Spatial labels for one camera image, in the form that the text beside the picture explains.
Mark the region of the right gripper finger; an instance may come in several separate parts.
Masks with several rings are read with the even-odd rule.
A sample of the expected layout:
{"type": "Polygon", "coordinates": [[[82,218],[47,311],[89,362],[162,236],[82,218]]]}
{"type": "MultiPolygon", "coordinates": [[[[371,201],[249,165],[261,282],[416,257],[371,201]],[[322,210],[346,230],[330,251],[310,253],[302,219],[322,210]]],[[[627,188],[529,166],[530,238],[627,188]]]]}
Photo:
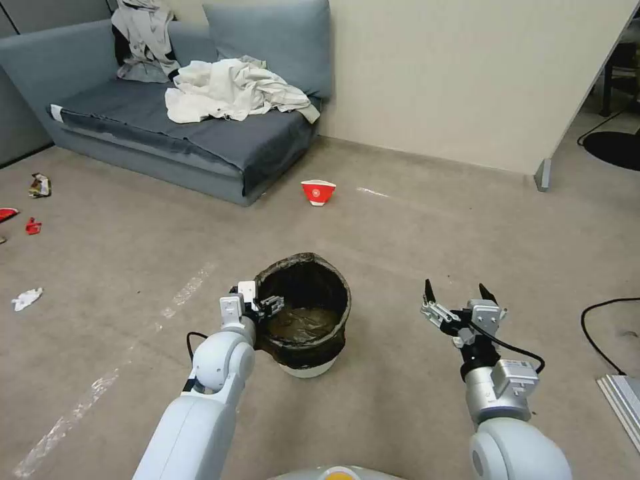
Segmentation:
{"type": "Polygon", "coordinates": [[[425,280],[423,302],[420,312],[435,326],[460,323],[460,318],[446,307],[436,302],[435,294],[429,279],[425,280]]]}
{"type": "Polygon", "coordinates": [[[506,316],[507,309],[503,308],[499,305],[497,298],[484,286],[484,284],[479,284],[479,292],[482,299],[482,309],[489,316],[506,316]]]}

